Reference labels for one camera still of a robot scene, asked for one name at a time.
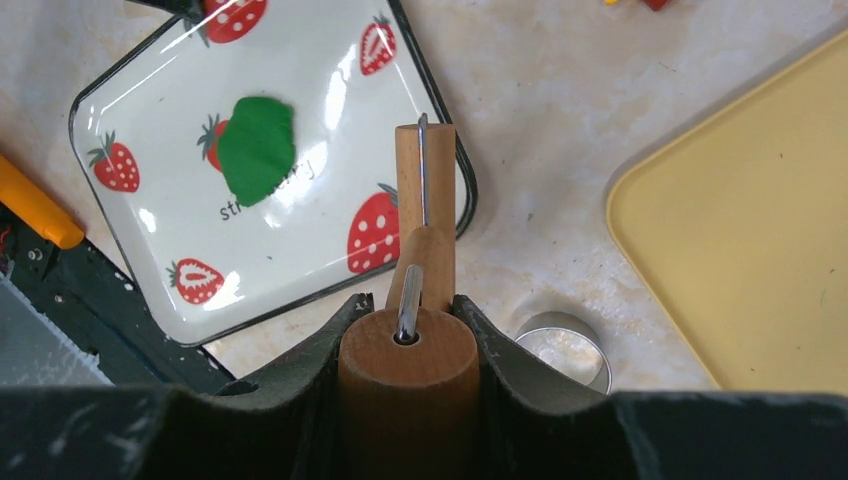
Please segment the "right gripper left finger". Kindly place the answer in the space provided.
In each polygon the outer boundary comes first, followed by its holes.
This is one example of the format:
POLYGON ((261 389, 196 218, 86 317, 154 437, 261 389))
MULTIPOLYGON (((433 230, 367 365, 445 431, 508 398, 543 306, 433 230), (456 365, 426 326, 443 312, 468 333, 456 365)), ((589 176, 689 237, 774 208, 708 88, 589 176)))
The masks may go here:
POLYGON ((5 387, 5 479, 338 479, 346 300, 315 333, 214 395, 175 385, 5 387))

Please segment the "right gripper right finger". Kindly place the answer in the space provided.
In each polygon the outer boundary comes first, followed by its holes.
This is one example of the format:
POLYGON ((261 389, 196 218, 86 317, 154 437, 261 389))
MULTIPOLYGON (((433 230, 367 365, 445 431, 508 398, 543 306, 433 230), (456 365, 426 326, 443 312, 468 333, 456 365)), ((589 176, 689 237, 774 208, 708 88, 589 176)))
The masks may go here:
POLYGON ((843 479, 847 400, 830 394, 617 392, 554 370, 467 296, 481 361, 482 479, 843 479))

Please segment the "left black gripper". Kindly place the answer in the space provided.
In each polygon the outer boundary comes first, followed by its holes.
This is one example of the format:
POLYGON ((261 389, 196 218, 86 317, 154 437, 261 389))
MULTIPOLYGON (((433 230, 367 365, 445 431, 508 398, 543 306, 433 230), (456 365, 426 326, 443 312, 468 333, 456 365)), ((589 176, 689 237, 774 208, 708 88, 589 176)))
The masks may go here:
POLYGON ((202 0, 130 0, 133 3, 167 12, 192 24, 206 17, 202 0))

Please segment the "wooden rolling pin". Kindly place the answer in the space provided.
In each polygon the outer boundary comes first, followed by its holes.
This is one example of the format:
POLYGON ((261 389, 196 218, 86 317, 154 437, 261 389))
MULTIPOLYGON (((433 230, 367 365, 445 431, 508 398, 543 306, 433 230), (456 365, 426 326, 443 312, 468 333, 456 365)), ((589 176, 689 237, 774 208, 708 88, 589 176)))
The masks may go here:
POLYGON ((349 479, 464 479, 480 366, 455 294, 456 133, 426 115, 395 131, 400 257, 385 306, 345 332, 340 434, 349 479))

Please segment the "green dough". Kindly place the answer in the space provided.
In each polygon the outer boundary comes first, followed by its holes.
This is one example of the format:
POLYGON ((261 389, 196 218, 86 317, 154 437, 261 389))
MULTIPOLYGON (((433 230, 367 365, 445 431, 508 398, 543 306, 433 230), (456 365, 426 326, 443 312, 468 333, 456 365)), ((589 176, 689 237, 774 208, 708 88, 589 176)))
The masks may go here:
POLYGON ((253 206, 294 169, 294 109, 263 96, 239 99, 217 146, 222 173, 237 202, 253 206))

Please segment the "white strawberry tray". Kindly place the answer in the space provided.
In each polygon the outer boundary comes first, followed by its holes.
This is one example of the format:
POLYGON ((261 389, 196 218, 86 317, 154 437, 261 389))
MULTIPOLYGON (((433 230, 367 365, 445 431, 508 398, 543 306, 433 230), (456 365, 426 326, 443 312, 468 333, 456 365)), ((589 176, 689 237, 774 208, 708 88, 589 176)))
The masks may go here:
POLYGON ((447 109, 398 1, 206 1, 69 135, 158 327, 197 345, 390 268, 395 130, 447 109))

